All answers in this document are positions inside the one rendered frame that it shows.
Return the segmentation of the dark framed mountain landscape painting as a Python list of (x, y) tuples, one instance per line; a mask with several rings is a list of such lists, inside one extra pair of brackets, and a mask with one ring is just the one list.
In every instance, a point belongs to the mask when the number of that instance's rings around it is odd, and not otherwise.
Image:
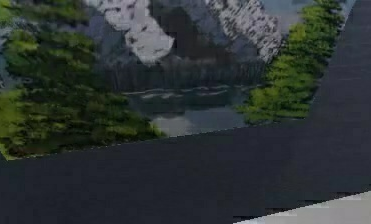
[[(41, 159), (0, 156), (0, 224), (233, 224), (371, 190), (371, 31), (349, 21), (310, 115), (244, 127), (230, 86), (256, 83), (262, 65), (165, 59), (151, 69), (95, 15), (87, 33), (109, 54), (113, 86), (136, 107), (168, 115), (167, 138)], [(148, 91), (184, 92), (182, 103)]]

